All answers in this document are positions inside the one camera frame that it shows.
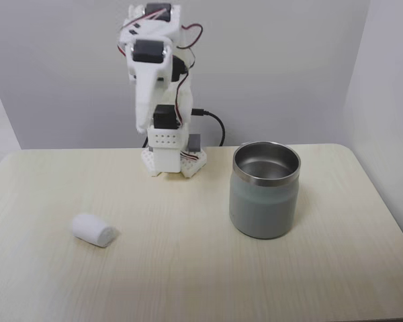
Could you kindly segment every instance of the white sponge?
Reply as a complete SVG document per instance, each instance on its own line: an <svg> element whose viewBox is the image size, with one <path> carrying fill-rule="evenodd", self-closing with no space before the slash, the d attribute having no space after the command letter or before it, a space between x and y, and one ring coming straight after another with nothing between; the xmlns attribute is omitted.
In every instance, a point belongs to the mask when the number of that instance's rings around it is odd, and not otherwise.
<svg viewBox="0 0 403 322"><path fill-rule="evenodd" d="M117 236L115 228L90 213L73 218L72 232L75 237L99 247L108 246Z"/></svg>

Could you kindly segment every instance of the red wire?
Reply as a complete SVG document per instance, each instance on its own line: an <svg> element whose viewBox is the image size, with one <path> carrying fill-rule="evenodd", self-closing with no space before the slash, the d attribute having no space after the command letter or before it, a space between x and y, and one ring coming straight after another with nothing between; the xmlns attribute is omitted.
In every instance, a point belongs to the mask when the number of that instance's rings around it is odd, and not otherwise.
<svg viewBox="0 0 403 322"><path fill-rule="evenodd" d="M126 53L121 49L120 45L118 45L118 50L120 51L121 54L124 55L124 57L127 57Z"/></svg>
<svg viewBox="0 0 403 322"><path fill-rule="evenodd" d="M123 25L123 26L120 28L120 31L123 30L124 28L128 27L129 25L132 25L133 23L135 23L135 22L137 22L137 21L139 21L139 20L141 20L141 19L144 19L144 18L150 17L150 16L152 16L152 15L155 15L156 13L158 13L158 12L160 12L160 11L165 11L165 9L159 9L159 10L157 10L157 11L154 11L154 12L149 13L148 15L143 15L142 17L136 18L135 20L130 21L130 22L127 23L126 25Z"/></svg>
<svg viewBox="0 0 403 322"><path fill-rule="evenodd" d="M179 106L178 106L178 103L177 103L177 96L179 94L179 89L181 88L181 85L183 84L183 82L185 82L185 80L187 79L188 75L189 75L189 73L187 72L187 74L185 75L183 80L181 80L181 82L179 83L179 85L177 85L177 88L176 88L175 109L176 109L176 116L177 116L180 124L182 124L182 116L181 116L181 114L179 112Z"/></svg>
<svg viewBox="0 0 403 322"><path fill-rule="evenodd" d="M199 24L199 23L192 23L191 25L187 25L187 26L182 25L181 27L182 27L182 29L185 29L185 30L191 29L192 27L199 27L200 28L199 35L197 36L197 38L192 43L190 43L190 45L185 46L185 47L179 47L179 46L176 47L178 49L189 49L192 46L194 46L196 42L199 41L199 39L200 39L200 37L202 36L202 33L203 33L203 26L201 24Z"/></svg>
<svg viewBox="0 0 403 322"><path fill-rule="evenodd" d="M199 157L198 156L194 156L194 155L192 155L192 154L189 154L189 153L186 153L186 152L184 152L184 151L181 151L181 155L184 157L184 158L187 158L187 159L192 159L192 160L199 160Z"/></svg>

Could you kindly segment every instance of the white object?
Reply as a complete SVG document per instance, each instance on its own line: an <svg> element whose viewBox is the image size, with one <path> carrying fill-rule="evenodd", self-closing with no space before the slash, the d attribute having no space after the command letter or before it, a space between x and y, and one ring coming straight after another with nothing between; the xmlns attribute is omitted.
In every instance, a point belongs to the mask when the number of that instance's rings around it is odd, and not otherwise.
<svg viewBox="0 0 403 322"><path fill-rule="evenodd" d="M108 246L116 237L115 228L90 213L80 213L73 219L72 232L75 237L99 247Z"/></svg>
<svg viewBox="0 0 403 322"><path fill-rule="evenodd" d="M203 168L208 161L207 154L202 150L200 152L190 153L193 156L197 156L198 160L190 160L189 158L184 158L180 156L180 170L176 172L182 172L185 178L191 178L198 170ZM158 176L161 171L157 171L154 166L155 155L154 152L149 151L146 148L142 151L142 161L148 170L150 176Z"/></svg>
<svg viewBox="0 0 403 322"><path fill-rule="evenodd" d="M118 47L125 52L130 82L136 83L136 128L140 133L148 134L152 148L152 152L142 154L142 159L151 176L156 176L160 172L180 172L182 168L180 154L187 148L193 108L192 70L189 67L195 58L188 49L178 48L188 45L186 31L181 29L181 6L172 6L169 22L155 19L155 13L144 15L144 12L144 6L129 6L128 19L120 30ZM163 61L134 60L138 41L163 43ZM178 81L172 82L174 56L183 61L188 74L181 74ZM154 128L153 115L160 104L175 106L176 114L179 112L180 115L177 129ZM194 169L204 166L206 159L196 164L185 172L185 177L192 176Z"/></svg>

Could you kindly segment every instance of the table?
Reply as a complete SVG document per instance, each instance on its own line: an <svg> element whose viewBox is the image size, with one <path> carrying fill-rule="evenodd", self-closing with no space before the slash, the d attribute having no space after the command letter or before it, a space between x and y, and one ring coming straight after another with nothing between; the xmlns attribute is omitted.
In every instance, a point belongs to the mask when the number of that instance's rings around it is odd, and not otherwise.
<svg viewBox="0 0 403 322"><path fill-rule="evenodd" d="M0 165L0 321L354 321L403 317L403 233L353 153L302 159L293 229L273 240L228 216L235 148L192 179L151 178L141 149L32 150ZM74 238L79 212L120 230Z"/></svg>

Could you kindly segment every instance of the stainless steel cup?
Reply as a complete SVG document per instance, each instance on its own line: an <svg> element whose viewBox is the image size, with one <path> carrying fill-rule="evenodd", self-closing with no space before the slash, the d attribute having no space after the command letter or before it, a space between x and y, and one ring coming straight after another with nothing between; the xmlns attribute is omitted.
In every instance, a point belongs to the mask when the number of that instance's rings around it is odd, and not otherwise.
<svg viewBox="0 0 403 322"><path fill-rule="evenodd" d="M233 156L230 218L246 235L269 239L292 227L298 195L300 157L274 142L239 147Z"/></svg>

